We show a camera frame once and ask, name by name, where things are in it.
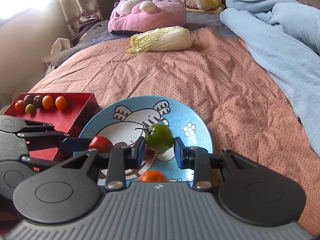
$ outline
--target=gray ribbed plate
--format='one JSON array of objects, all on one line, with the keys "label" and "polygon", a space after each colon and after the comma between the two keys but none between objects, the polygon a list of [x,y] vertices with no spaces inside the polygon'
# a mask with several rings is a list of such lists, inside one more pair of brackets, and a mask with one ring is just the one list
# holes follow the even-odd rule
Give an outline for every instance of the gray ribbed plate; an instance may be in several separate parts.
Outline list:
[{"label": "gray ribbed plate", "polygon": [[210,193],[187,182],[132,182],[111,192],[86,217],[62,226],[21,222],[6,240],[310,240],[293,222],[276,228],[247,225],[227,214]]},{"label": "gray ribbed plate", "polygon": [[25,139],[18,138],[13,133],[0,131],[0,162],[17,161],[23,155],[28,155]]}]

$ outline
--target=tomato stem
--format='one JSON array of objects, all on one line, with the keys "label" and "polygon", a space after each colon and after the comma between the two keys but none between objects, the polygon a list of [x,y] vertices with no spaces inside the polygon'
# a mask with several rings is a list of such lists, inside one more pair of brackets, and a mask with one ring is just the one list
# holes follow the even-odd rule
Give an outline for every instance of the tomato stem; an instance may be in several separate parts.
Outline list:
[{"label": "tomato stem", "polygon": [[137,129],[139,129],[139,130],[144,130],[145,132],[148,131],[148,129],[144,129],[144,128],[135,128],[135,130],[137,130]]}]

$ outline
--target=green tomato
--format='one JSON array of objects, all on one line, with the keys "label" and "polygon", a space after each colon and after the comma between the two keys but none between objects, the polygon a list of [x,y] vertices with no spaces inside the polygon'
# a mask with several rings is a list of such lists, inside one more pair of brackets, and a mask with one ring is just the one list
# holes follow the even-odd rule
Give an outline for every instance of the green tomato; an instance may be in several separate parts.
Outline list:
[{"label": "green tomato", "polygon": [[163,123],[155,123],[148,127],[145,141],[151,150],[165,152],[173,146],[174,138],[168,126]]}]

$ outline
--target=blue blanket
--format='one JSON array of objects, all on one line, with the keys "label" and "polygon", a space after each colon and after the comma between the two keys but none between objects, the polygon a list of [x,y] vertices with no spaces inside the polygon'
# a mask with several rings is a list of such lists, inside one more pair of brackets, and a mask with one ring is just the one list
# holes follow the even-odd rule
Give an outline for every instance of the blue blanket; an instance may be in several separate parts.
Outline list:
[{"label": "blue blanket", "polygon": [[320,11],[296,0],[226,4],[220,20],[284,92],[320,156]]}]

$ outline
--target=red strawberry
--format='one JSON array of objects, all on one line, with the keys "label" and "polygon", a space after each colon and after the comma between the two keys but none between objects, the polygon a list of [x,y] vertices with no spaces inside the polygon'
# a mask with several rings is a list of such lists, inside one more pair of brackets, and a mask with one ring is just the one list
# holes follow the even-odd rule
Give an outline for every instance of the red strawberry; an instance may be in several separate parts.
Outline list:
[{"label": "red strawberry", "polygon": [[92,139],[91,143],[89,144],[89,149],[90,148],[98,149],[99,153],[110,153],[113,149],[113,144],[107,138],[97,135]]},{"label": "red strawberry", "polygon": [[146,145],[146,151],[143,156],[144,161],[152,160],[155,157],[156,151],[151,150],[147,145]]}]

